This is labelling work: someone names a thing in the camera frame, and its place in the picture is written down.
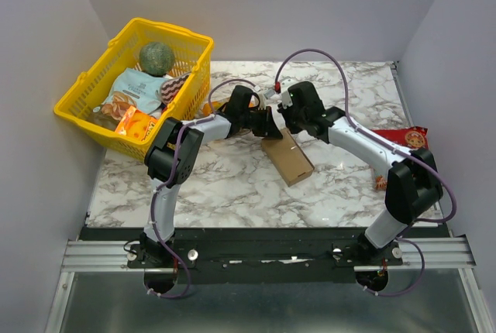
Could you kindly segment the brown cardboard express box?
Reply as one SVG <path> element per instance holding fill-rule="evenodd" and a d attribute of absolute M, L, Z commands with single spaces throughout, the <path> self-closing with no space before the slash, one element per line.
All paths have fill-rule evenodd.
<path fill-rule="evenodd" d="M 291 187 L 309 178 L 315 167 L 287 128 L 281 130 L 281 135 L 282 139 L 262 139 L 261 146 L 284 182 Z"/>

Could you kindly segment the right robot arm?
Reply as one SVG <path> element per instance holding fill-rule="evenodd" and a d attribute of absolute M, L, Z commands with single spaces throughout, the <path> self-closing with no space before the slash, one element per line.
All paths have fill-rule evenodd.
<path fill-rule="evenodd" d="M 362 263 L 372 265 L 382 259 L 384 249 L 443 196 L 434 157 L 426 148 L 398 145 L 365 129 L 342 109 L 325 108 L 313 83 L 290 86 L 277 110 L 291 133 L 306 131 L 373 170 L 375 188 L 385 192 L 385 208 L 353 247 Z"/>

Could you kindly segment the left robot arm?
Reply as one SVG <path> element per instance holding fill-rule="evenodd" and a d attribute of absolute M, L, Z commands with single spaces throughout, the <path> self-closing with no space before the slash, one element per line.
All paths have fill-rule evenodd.
<path fill-rule="evenodd" d="M 283 138 L 270 107 L 262 106 L 260 96 L 242 85 L 235 86 L 229 100 L 204 118 L 183 122 L 167 118 L 144 160 L 147 174 L 156 186 L 148 223 L 139 237 L 140 260 L 147 259 L 153 266 L 162 267 L 178 258 L 167 240 L 174 234 L 179 190 L 191 175 L 200 147 L 243 130 L 260 138 Z"/>

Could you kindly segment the orange mango candy bag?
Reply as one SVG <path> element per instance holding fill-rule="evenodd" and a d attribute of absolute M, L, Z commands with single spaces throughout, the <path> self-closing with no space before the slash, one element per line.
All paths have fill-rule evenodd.
<path fill-rule="evenodd" d="M 201 108 L 201 114 L 204 116 L 204 120 L 211 120 L 215 117 L 214 115 L 225 116 L 225 109 L 229 100 L 230 97 L 221 98 L 212 102 L 207 101 Z"/>

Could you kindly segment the striped wavy pouch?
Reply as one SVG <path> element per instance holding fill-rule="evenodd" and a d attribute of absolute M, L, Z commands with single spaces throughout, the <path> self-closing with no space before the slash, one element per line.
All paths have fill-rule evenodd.
<path fill-rule="evenodd" d="M 179 77 L 165 80 L 165 82 L 162 83 L 159 90 L 159 96 L 164 105 L 168 105 L 174 100 L 174 97 L 179 90 L 181 90 L 190 75 L 191 73 L 187 72 Z"/>

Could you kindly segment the yellow plastic basket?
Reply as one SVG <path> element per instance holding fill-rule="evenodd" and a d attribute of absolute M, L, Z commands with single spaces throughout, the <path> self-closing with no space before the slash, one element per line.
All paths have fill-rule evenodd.
<path fill-rule="evenodd" d="M 174 54 L 163 77 L 143 72 L 140 51 L 160 42 Z M 56 103 L 54 113 L 74 123 L 107 149 L 143 160 L 168 117 L 189 120 L 210 90 L 210 59 L 214 41 L 208 36 L 165 22 L 131 19 L 108 43 L 107 50 Z M 157 121 L 146 136 L 116 132 L 129 107 Z"/>

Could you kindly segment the red candy bag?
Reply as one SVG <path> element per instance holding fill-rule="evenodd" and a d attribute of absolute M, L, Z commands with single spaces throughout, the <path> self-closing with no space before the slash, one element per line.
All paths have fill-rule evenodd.
<path fill-rule="evenodd" d="M 373 129 L 379 136 L 409 149 L 429 148 L 428 129 L 420 126 L 412 126 L 403 129 Z M 385 191 L 387 188 L 387 176 L 374 170 L 374 188 L 376 191 Z"/>

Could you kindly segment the green round melon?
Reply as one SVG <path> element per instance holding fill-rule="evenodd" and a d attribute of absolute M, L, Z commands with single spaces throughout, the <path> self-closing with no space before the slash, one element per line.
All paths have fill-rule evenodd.
<path fill-rule="evenodd" d="M 175 64 L 174 51 L 162 42 L 150 42 L 139 52 L 141 70 L 154 77 L 163 77 Z"/>

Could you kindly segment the orange cheese snack pack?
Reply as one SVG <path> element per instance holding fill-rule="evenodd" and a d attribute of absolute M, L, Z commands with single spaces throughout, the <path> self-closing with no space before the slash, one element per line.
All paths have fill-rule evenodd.
<path fill-rule="evenodd" d="M 144 141 L 153 130 L 157 119 L 130 106 L 117 125 L 115 132 L 139 142 Z"/>

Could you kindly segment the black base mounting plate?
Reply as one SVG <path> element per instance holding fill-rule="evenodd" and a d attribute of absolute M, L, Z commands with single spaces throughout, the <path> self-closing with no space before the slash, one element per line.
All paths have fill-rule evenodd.
<path fill-rule="evenodd" d="M 427 271 L 424 256 L 418 269 L 390 271 L 402 264 L 398 245 L 417 238 L 451 237 L 445 227 L 414 228 L 372 259 L 361 259 L 353 247 L 363 228 L 178 228 L 167 241 L 177 259 L 140 260 L 140 235 L 132 229 L 86 229 L 77 241 L 123 241 L 133 256 L 131 266 L 174 267 L 172 273 L 138 273 L 150 293 L 174 294 L 187 286 L 256 283 L 360 283 L 382 290 L 394 271 Z"/>

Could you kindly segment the light blue snack bag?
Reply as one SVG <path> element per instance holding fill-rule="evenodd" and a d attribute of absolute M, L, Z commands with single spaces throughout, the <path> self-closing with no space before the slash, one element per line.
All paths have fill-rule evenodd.
<path fill-rule="evenodd" d="M 159 90 L 166 79 L 126 68 L 113 82 L 108 96 L 93 112 L 120 121 L 127 109 L 134 106 L 143 113 L 154 115 L 163 108 Z"/>

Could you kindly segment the aluminium rail frame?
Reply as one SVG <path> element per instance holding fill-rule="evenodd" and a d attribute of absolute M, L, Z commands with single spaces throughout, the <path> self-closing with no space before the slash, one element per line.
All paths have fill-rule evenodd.
<path fill-rule="evenodd" d="M 172 273 L 174 267 L 148 266 L 138 262 L 131 266 L 130 256 L 123 248 L 123 241 L 69 241 L 66 245 L 60 279 L 56 296 L 53 300 L 47 331 L 60 331 L 64 312 L 68 301 L 68 292 L 76 273 Z M 468 240 L 463 237 L 417 238 L 408 243 L 398 245 L 402 251 L 402 264 L 395 266 L 387 263 L 390 271 L 394 269 L 418 269 L 421 266 L 420 256 L 424 256 L 426 269 L 456 269 L 459 271 L 464 293 L 467 296 L 470 311 L 479 332 L 493 329 L 491 316 L 486 312 L 484 298 L 476 281 L 473 269 L 476 261 Z"/>

